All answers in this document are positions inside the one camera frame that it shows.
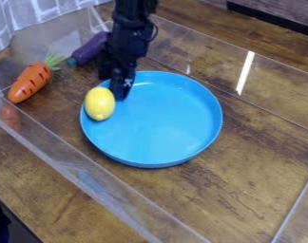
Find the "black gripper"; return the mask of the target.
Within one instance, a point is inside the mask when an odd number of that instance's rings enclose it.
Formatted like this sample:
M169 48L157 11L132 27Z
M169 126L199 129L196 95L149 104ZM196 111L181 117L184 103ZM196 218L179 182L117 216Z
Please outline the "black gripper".
M138 59L146 55L158 28L150 20L158 0L116 0L114 27L98 53L98 78L112 79L116 100L128 98L136 81Z

